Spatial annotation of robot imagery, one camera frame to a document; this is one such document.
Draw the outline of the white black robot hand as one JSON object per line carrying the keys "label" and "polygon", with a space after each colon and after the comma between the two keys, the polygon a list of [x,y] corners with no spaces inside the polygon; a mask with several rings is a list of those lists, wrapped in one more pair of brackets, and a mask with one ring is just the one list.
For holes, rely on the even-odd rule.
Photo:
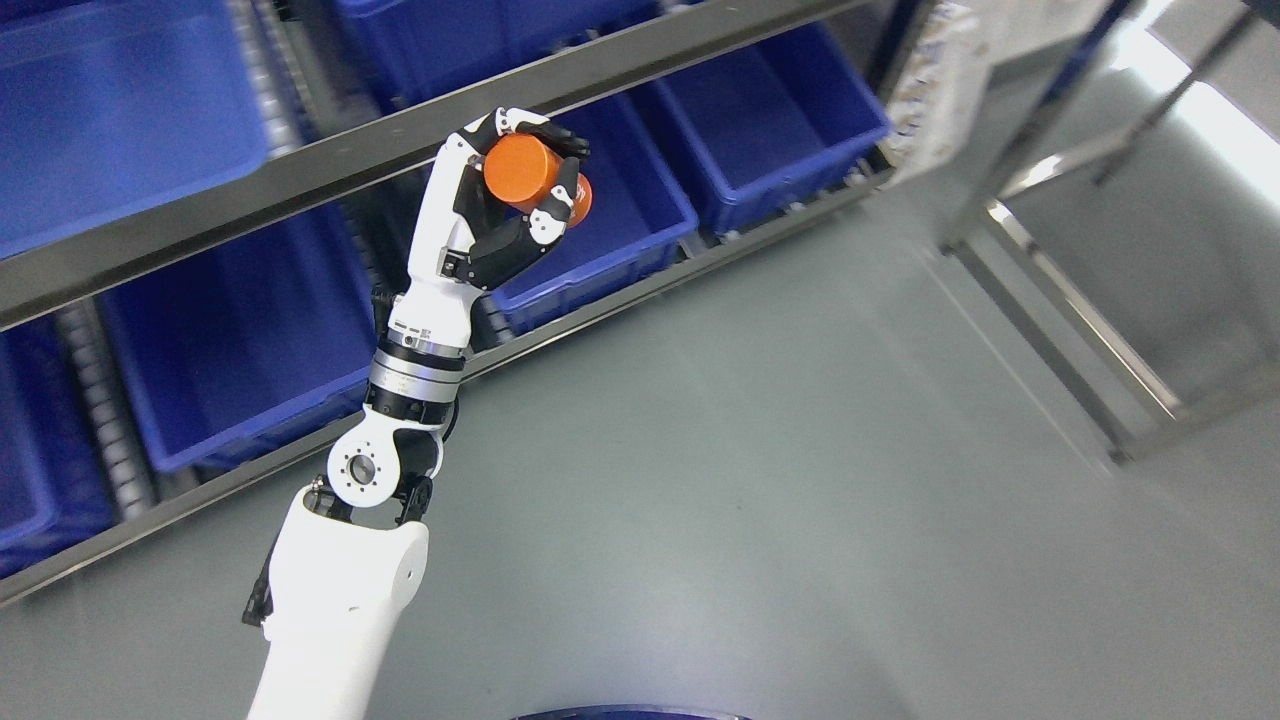
{"label": "white black robot hand", "polygon": [[[504,219],[490,214],[497,199],[483,170],[499,141],[513,135],[539,141],[561,165],[531,211]],[[567,234],[589,155],[586,138],[520,108],[497,108],[449,135],[424,191],[407,261],[410,286],[388,319],[390,341],[425,354],[466,348],[475,301],[540,261]]]}

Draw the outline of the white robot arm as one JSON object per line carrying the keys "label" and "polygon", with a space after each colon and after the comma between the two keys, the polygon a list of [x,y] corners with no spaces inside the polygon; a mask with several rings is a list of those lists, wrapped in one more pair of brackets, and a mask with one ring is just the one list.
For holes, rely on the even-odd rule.
{"label": "white robot arm", "polygon": [[396,625],[422,583],[428,487],[465,368],[465,340],[387,331],[358,421],[300,489],[271,547],[268,656],[251,719],[361,719]]}

